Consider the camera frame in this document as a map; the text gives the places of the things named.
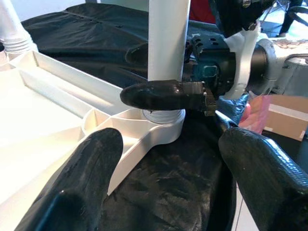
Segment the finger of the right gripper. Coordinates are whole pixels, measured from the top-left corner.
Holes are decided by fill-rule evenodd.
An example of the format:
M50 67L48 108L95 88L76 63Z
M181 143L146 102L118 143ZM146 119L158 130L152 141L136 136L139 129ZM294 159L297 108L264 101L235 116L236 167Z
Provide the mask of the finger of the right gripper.
M127 50L125 59L131 64L148 64L148 43L143 43Z
M149 111L204 111L207 106L202 82L148 81L124 88L120 99L128 106Z

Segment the white plastic table top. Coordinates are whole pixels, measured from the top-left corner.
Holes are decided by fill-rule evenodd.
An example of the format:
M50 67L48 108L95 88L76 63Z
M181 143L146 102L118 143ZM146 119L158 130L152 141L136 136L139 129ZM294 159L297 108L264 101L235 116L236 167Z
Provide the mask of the white plastic table top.
M90 134L115 128L123 138L106 199L151 148L180 136L184 110L149 118L124 105L120 93L118 86L35 51L0 64L0 231L15 230Z

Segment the brown cardboard box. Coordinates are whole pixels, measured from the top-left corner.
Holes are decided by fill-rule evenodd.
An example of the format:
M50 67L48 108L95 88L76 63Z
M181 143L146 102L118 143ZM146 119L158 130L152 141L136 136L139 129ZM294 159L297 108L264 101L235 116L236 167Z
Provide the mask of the brown cardboard box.
M265 131L301 141L308 128L308 98L284 95L262 96Z

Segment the black glossy tablecloth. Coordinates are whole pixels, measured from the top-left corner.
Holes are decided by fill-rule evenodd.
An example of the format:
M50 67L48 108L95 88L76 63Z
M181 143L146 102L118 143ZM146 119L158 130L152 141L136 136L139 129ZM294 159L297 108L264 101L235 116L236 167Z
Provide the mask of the black glossy tablecloth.
M38 50L124 88L144 83L148 64L127 50L148 43L149 11L84 3L23 21ZM104 201L97 231L230 231L235 182L218 150L214 118L189 111L180 136L157 145Z

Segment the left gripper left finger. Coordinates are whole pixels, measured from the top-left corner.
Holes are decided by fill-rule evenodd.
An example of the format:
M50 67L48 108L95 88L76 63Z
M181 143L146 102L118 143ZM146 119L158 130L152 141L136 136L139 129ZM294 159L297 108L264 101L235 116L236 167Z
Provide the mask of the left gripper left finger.
M117 129L90 134L48 180L14 231L97 231L122 153Z

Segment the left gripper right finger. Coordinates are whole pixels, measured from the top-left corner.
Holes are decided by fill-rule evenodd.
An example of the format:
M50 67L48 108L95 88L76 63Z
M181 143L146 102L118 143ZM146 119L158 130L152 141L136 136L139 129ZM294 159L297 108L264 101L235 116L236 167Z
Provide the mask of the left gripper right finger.
M218 145L259 231L308 231L308 174L276 142L232 127Z

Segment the pink plastic bag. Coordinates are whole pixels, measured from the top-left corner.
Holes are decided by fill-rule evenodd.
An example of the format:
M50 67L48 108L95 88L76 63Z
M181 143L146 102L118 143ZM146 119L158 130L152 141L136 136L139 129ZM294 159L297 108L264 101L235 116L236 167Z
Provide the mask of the pink plastic bag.
M271 96L257 96L249 92L248 102L239 127L261 134L267 121L267 115L271 102Z

